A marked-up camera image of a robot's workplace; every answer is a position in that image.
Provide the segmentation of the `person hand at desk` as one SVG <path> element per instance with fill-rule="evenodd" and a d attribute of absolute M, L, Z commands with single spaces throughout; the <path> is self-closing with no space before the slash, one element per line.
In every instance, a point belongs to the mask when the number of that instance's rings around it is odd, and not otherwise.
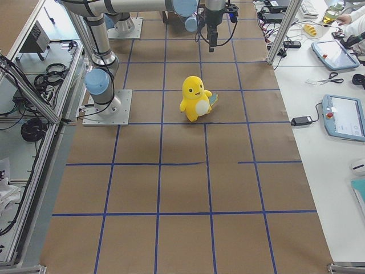
<path fill-rule="evenodd" d="M 352 18 L 350 14 L 342 14 L 337 17 L 336 22 L 339 26 L 348 25 L 352 22 Z"/>

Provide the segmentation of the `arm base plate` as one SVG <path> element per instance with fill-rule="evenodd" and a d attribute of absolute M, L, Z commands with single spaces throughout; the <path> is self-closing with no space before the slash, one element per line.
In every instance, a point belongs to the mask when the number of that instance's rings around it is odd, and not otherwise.
<path fill-rule="evenodd" d="M 88 98 L 88 104 L 94 106 L 86 108 L 83 117 L 83 126 L 127 126 L 132 102 L 132 90 L 116 90 L 115 98 L 104 110 L 104 107 L 94 104 L 92 96 Z"/>
<path fill-rule="evenodd" d="M 130 17 L 127 20 L 115 23 L 113 28 L 108 29 L 108 37 L 114 40 L 140 39 L 142 25 L 143 18 Z"/>

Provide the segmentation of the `white sleeved forearm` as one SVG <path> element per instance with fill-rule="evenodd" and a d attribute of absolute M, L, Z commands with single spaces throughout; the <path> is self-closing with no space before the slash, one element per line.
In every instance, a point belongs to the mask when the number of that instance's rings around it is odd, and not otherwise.
<path fill-rule="evenodd" d="M 344 33 L 350 35 L 360 35 L 364 32 L 364 6 L 349 13 L 352 22 L 344 28 Z"/>

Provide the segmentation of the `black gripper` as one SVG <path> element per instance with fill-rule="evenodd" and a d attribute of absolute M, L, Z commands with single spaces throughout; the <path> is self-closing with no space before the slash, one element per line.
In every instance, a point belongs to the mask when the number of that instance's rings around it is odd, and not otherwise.
<path fill-rule="evenodd" d="M 207 25 L 207 40 L 210 45 L 209 52 L 213 53 L 214 47 L 212 47 L 212 46 L 217 46 L 217 40 L 218 40 L 218 32 L 217 32 L 216 26 Z"/>

